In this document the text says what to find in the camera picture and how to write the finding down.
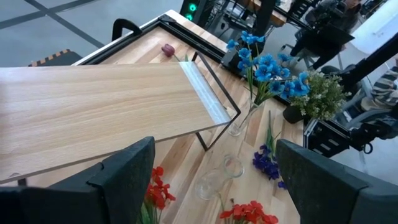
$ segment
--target black handle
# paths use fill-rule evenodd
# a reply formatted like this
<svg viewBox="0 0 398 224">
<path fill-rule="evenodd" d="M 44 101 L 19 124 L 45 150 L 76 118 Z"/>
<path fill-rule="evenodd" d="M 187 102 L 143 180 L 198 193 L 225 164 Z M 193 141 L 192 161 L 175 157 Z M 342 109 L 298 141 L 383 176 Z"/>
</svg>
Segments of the black handle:
<svg viewBox="0 0 398 224">
<path fill-rule="evenodd" d="M 116 19 L 113 23 L 112 41 L 122 36 L 123 28 L 133 31 L 133 35 L 142 34 L 142 30 L 135 23 L 127 19 Z"/>
</svg>

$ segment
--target pink tulip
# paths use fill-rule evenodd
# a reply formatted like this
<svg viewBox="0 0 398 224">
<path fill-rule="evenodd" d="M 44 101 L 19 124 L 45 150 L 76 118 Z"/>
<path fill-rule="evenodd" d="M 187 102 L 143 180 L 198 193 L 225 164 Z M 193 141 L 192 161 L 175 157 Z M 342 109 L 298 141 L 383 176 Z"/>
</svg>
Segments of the pink tulip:
<svg viewBox="0 0 398 224">
<path fill-rule="evenodd" d="M 165 44 L 162 47 L 162 51 L 164 52 L 164 54 L 166 54 L 166 56 L 171 57 L 174 55 L 175 49 L 170 44 Z"/>
</svg>

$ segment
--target wooden table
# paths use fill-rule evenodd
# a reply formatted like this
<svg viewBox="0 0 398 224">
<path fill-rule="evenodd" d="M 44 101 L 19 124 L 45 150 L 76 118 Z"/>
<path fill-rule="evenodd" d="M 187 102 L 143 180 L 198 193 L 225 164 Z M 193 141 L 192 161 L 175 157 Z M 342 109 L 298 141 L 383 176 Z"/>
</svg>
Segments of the wooden table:
<svg viewBox="0 0 398 224">
<path fill-rule="evenodd" d="M 246 8 L 251 12 L 258 11 L 261 7 L 260 0 L 239 0 L 238 2 L 244 7 L 247 6 Z M 290 10 L 291 5 L 292 5 L 292 0 L 282 0 L 282 4 L 280 4 L 279 7 L 284 11 L 288 12 Z M 273 26 L 281 27 L 286 23 L 286 20 L 287 18 L 281 15 L 279 12 L 275 10 L 272 12 L 271 22 Z"/>
<path fill-rule="evenodd" d="M 222 50 L 226 50 L 226 44 L 215 36 L 206 32 L 194 23 L 188 21 L 175 11 L 168 11 L 166 14 L 173 17 L 178 23 L 190 29 L 200 37 L 211 42 Z M 162 29 L 154 29 L 152 35 L 146 39 L 139 39 L 126 48 L 122 49 L 104 63 L 157 63 L 169 62 L 174 58 L 167 58 L 160 50 L 161 46 L 168 43 L 176 49 L 176 55 L 184 58 L 185 54 L 191 57 L 194 50 L 186 43 L 178 40 Z M 103 49 L 93 52 L 90 57 L 99 54 Z M 236 76 L 223 70 L 217 63 L 208 58 L 213 70 L 216 72 L 223 85 L 239 106 L 242 106 L 249 97 L 249 91 L 245 83 Z M 221 90 L 216 89 L 215 81 L 208 73 L 205 74 L 210 85 L 215 88 L 215 93 L 224 104 L 230 108 L 226 97 Z M 227 206 L 231 206 L 229 200 L 234 198 L 236 203 L 248 203 L 257 200 L 264 206 L 266 213 L 277 215 L 281 224 L 300 223 L 297 210 L 286 190 L 279 189 L 277 183 L 269 181 L 252 165 L 253 154 L 259 146 L 264 143 L 268 127 L 268 113 L 272 113 L 271 125 L 274 135 L 279 132 L 278 138 L 288 139 L 296 144 L 303 143 L 303 123 L 289 124 L 282 116 L 285 106 L 278 101 L 269 99 L 263 110 L 258 111 L 249 123 L 247 129 L 238 137 L 232 137 L 228 133 L 222 135 L 219 141 L 210 151 L 205 152 L 194 134 L 158 142 L 156 144 L 155 166 L 162 166 L 165 170 L 164 182 L 171 184 L 171 193 L 177 198 L 163 211 L 162 221 L 164 223 L 219 223 L 218 215 L 221 211 L 221 204 L 217 198 L 212 200 L 199 199 L 195 194 L 195 182 L 205 172 L 218 167 L 227 154 L 238 156 L 244 166 L 245 173 L 238 179 L 234 179 L 225 185 L 222 191 L 222 198 Z M 201 134 L 206 141 L 211 141 L 219 132 L 220 128 L 202 131 Z M 28 179 L 29 185 L 47 186 L 76 172 L 91 166 L 96 161 L 86 164 L 56 170 L 47 174 L 38 175 Z"/>
</svg>

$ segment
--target green plant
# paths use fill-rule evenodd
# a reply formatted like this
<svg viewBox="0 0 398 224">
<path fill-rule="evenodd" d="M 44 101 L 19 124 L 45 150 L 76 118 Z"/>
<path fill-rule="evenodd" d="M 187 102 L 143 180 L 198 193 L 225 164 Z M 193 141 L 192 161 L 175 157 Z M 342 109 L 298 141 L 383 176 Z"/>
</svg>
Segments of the green plant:
<svg viewBox="0 0 398 224">
<path fill-rule="evenodd" d="M 291 98 L 292 106 L 297 106 L 302 115 L 321 120 L 332 119 L 350 95 L 343 93 L 343 87 L 338 84 L 340 77 L 324 75 L 317 71 L 309 72 L 310 92 L 303 97 Z"/>
</svg>

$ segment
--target wooden board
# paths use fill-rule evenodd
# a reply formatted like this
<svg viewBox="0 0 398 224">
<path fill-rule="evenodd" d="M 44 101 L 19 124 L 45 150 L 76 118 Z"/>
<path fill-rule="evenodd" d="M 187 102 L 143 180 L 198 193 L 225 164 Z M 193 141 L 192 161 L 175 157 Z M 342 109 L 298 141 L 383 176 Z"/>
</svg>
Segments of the wooden board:
<svg viewBox="0 0 398 224">
<path fill-rule="evenodd" d="M 0 183 L 223 124 L 179 63 L 0 72 Z"/>
</svg>

